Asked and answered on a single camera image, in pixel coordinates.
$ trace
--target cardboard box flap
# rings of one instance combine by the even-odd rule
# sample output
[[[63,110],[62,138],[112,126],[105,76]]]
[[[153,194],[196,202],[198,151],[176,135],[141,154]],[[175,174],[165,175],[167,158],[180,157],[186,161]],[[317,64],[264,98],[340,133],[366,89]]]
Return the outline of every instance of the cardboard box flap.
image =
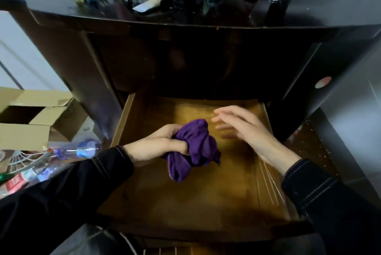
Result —
[[[45,151],[49,126],[0,123],[0,149]]]
[[[17,99],[24,91],[22,89],[12,89],[8,87],[0,87],[0,113],[5,110],[8,105]]]
[[[30,121],[30,125],[53,125],[66,107],[46,107]]]
[[[73,95],[69,91],[61,90],[24,90],[10,106],[65,106]]]

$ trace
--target black sleeve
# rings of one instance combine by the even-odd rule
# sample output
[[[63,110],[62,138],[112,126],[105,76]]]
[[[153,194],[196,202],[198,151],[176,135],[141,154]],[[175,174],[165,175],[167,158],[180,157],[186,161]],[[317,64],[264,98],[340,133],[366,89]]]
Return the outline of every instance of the black sleeve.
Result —
[[[134,167],[124,149],[112,147],[50,180],[0,200],[0,246],[50,254],[83,225]]]
[[[381,254],[381,211],[316,164],[298,161],[282,189],[321,235],[328,254]]]

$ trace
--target brush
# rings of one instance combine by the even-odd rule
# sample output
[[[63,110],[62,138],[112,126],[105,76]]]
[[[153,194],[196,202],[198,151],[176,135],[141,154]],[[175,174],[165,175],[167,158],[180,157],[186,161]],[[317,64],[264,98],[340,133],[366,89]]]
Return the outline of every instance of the brush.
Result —
[[[160,3],[164,0],[148,0],[138,6],[134,7],[133,10],[137,12],[147,12],[150,9],[160,6]]]

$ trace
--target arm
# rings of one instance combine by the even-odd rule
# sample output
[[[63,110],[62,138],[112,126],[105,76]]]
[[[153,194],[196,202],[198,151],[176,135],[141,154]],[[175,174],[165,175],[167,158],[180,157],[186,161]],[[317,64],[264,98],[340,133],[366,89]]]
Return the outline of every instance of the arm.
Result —
[[[50,254],[86,222],[112,191],[146,161],[169,151],[186,154],[170,139],[182,125],[166,125],[139,141],[78,162],[57,176],[0,200],[0,246],[18,253]]]
[[[238,106],[215,110],[226,138],[246,141],[284,175],[282,189],[299,214],[311,222],[330,254],[379,254],[381,211],[320,167],[283,146],[255,114]]]

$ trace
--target black tabletop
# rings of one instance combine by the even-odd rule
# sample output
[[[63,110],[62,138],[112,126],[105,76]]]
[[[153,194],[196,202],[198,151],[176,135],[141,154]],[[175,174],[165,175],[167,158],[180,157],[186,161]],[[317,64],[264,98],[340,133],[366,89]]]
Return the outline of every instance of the black tabletop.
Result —
[[[98,3],[98,8],[78,7],[73,0],[0,0],[0,9],[8,10],[18,3],[26,4],[32,13],[128,23],[250,28],[381,24],[381,0],[280,0],[280,3],[274,6],[267,1],[254,3],[221,0],[215,6],[205,7],[196,13],[167,7],[149,14],[129,10],[120,0],[109,0],[107,4]]]

